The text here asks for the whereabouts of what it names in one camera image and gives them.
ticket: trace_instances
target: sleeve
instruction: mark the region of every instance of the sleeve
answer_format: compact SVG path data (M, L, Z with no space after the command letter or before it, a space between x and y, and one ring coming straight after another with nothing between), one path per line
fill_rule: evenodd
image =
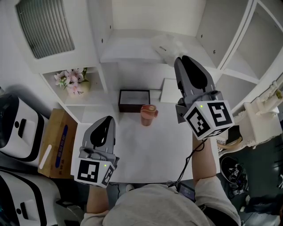
M241 220L236 208L226 196L220 180L215 177L205 178L198 181L195 186L195 204L206 205L217 209L241 225Z
M100 214L84 214L84 219L80 223L80 226L102 226L102 222L104 220L104 217L109 211L105 211Z

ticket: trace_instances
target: pink flowers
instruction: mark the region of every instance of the pink flowers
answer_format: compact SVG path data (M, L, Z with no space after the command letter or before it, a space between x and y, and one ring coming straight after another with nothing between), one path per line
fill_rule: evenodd
M87 68L75 68L62 71L60 74L57 73L54 75L56 85L60 85L60 87L77 87L78 83L84 81L86 70Z

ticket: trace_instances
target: white table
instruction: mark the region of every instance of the white table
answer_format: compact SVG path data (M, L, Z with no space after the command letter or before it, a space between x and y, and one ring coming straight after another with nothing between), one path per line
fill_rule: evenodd
M149 127L140 123L139 113L122 113L116 126L114 154L120 157L111 182L161 183L176 181L192 151L192 131L187 123L178 124L175 104L151 100L158 117ZM79 156L84 132L91 124L78 124L73 149L71 174ZM220 172L216 139L211 139L217 173ZM183 180L192 179L191 161Z

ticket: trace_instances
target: air vent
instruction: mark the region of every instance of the air vent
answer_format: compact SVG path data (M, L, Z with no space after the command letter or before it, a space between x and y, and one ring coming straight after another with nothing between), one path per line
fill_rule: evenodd
M16 8L35 58L75 49L62 0L21 0Z

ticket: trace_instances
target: blue label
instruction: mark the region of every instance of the blue label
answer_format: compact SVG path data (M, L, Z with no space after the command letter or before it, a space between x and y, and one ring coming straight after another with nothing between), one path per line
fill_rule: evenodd
M59 149L58 149L58 154L57 154L56 162L55 162L55 167L56 168L58 168L60 166L60 161L61 161L61 157L62 157L62 153L63 153L63 148L64 148L66 136L67 136L67 131L68 131L68 126L65 125L63 133L62 133L61 141L60 141L60 146L59 146Z

